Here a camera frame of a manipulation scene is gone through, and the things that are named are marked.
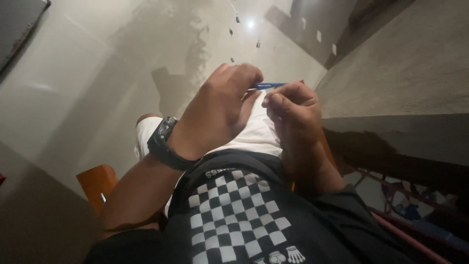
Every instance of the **black and white checkered print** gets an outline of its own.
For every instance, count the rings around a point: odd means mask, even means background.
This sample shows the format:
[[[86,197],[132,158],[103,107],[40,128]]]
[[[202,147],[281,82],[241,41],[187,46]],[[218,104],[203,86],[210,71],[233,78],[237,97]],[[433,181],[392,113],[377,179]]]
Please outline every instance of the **black and white checkered print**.
[[[291,224],[266,195],[269,191],[267,181],[242,171],[226,171],[197,188],[189,198],[189,206],[196,209],[190,218],[193,263],[251,258],[262,248],[285,242],[282,230]]]

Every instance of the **hand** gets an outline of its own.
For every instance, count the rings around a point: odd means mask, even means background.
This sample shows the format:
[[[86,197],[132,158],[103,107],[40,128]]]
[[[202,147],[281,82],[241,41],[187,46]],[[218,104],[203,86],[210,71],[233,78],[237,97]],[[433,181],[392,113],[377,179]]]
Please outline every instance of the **hand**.
[[[282,161],[288,174],[320,166],[322,149],[321,109],[316,93],[305,84],[293,82],[275,89],[262,102],[274,122],[283,148]]]
[[[250,64],[220,65],[187,106],[168,139],[170,148],[188,160],[233,140],[245,127],[260,91],[248,92],[264,80]]]

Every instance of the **black watch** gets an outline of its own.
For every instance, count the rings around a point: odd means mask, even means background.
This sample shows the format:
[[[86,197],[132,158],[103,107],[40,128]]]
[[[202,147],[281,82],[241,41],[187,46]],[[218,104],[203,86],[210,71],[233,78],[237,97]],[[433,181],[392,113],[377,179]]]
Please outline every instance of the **black watch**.
[[[176,123],[177,119],[174,117],[164,118],[148,140],[148,150],[164,165],[178,171],[187,171],[195,166],[200,159],[195,161],[186,160],[169,148],[167,140]]]

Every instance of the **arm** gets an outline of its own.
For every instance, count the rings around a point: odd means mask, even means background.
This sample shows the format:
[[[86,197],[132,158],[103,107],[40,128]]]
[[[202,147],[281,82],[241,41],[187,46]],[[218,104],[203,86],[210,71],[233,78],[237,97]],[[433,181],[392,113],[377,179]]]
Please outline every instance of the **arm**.
[[[167,142],[169,147],[185,159],[197,160],[234,139],[246,126],[260,94],[246,91],[262,80],[261,71],[252,65],[222,64],[174,126]],[[158,212],[164,208],[182,173],[151,154],[133,166],[104,204],[99,216],[101,239],[131,229],[158,229]]]
[[[318,97],[305,84],[293,82],[266,96],[263,106],[275,124],[283,152],[282,164],[301,195],[322,195],[345,187],[327,159]]]

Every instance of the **white shorts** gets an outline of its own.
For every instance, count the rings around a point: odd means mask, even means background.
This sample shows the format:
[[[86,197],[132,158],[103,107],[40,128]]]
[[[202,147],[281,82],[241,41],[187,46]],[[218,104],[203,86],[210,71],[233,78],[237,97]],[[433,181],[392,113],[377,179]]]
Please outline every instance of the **white shorts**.
[[[267,110],[261,106],[262,101],[267,93],[262,91],[261,95],[256,99],[252,108],[251,116],[243,131],[229,143],[216,148],[211,152],[232,148],[239,150],[247,150],[252,152],[261,152],[280,156],[282,149],[280,148],[280,139],[277,137],[273,122],[267,116]],[[135,155],[138,160],[143,159],[149,150],[147,147],[148,139],[158,127],[163,119],[160,117],[148,117],[137,124],[137,140],[135,146]],[[165,215],[167,216],[169,203],[165,207]]]

